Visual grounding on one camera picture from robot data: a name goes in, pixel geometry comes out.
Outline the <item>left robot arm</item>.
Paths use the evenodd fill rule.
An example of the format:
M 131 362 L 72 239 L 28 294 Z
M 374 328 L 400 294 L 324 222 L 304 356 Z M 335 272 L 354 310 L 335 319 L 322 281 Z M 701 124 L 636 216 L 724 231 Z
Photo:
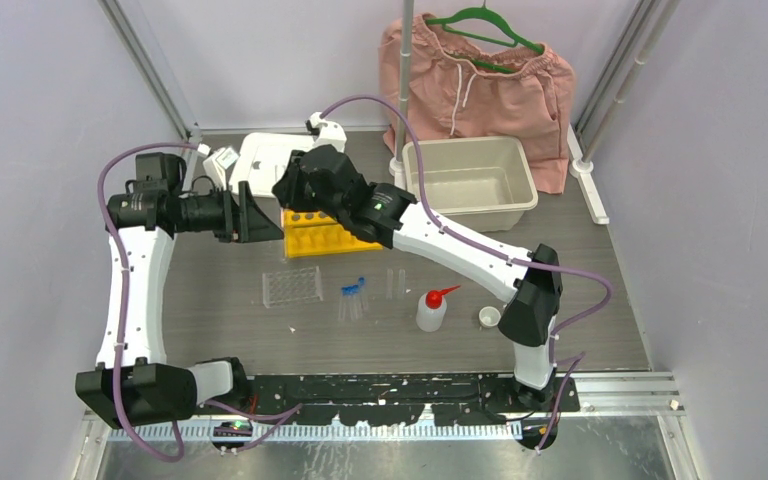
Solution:
M 228 173 L 240 155 L 232 147 L 204 157 L 209 191 L 185 183 L 186 161 L 150 152 L 135 158 L 135 176 L 106 201 L 111 291 L 105 336 L 92 370 L 77 374 L 75 391 L 114 429 L 187 420 L 214 400 L 229 413 L 249 406 L 252 388 L 236 357 L 183 368 L 168 364 L 163 300 L 177 238 L 210 232 L 221 243 L 280 240 L 282 230 L 256 204 L 244 181 Z

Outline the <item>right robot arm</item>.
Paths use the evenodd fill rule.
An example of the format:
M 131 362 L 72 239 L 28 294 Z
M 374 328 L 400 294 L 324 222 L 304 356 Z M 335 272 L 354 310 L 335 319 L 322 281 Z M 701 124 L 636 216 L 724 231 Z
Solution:
M 558 264 L 554 249 L 539 245 L 526 255 L 536 266 L 518 265 L 519 248 L 492 249 L 489 237 L 446 219 L 410 192 L 366 181 L 331 145 L 292 152 L 271 191 L 285 209 L 323 212 L 362 241 L 419 255 L 491 292 L 505 304 L 498 329 L 513 344 L 516 400 L 531 411 L 552 400 L 550 331 L 562 293 L 552 270 Z

